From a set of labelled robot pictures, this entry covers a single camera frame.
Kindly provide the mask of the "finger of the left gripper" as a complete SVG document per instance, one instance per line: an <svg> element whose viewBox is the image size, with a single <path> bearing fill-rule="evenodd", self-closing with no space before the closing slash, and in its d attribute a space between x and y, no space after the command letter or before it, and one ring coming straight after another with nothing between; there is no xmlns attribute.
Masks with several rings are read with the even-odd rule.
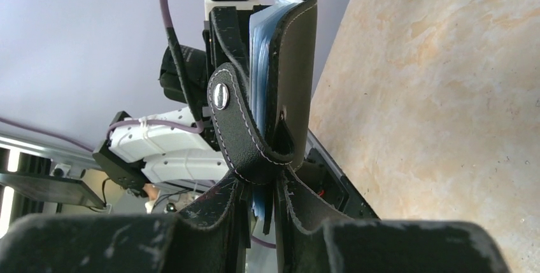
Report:
<svg viewBox="0 0 540 273"><path fill-rule="evenodd" d="M211 63L217 69L231 63L241 77L249 77L249 11L218 6L210 11Z"/></svg>

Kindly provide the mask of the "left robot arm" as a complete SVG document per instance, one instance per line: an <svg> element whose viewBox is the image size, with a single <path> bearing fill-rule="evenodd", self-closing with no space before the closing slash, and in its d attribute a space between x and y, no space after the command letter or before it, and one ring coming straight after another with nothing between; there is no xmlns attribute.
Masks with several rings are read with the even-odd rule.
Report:
<svg viewBox="0 0 540 273"><path fill-rule="evenodd" d="M206 87L212 69L207 50L181 45L166 21L166 46L159 71L164 95L184 107L134 117L121 111L92 153L122 188L141 193L146 184L172 189L182 181L212 186L229 171L210 117Z"/></svg>

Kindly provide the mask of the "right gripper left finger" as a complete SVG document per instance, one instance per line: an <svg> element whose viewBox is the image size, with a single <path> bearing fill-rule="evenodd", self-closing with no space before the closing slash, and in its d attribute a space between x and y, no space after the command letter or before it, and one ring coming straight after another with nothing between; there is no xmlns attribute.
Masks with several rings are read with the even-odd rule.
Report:
<svg viewBox="0 0 540 273"><path fill-rule="evenodd" d="M25 216L1 239L1 271L241 272L242 189L227 175L178 213Z"/></svg>

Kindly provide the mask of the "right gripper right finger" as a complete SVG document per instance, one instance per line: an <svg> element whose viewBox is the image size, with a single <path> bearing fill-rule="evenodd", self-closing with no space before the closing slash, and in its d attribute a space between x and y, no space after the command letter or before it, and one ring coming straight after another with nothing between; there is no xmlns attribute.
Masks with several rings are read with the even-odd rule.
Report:
<svg viewBox="0 0 540 273"><path fill-rule="evenodd" d="M474 223L353 219L289 170L277 177L276 196L282 272L509 272Z"/></svg>

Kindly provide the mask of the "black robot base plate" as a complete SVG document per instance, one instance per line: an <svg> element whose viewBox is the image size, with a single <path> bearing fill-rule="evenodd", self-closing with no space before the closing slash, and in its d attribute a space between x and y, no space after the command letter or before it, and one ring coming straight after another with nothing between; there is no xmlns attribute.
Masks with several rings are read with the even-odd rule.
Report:
<svg viewBox="0 0 540 273"><path fill-rule="evenodd" d="M295 173L319 197L347 216L354 219L378 218L372 207L310 130L303 165Z"/></svg>

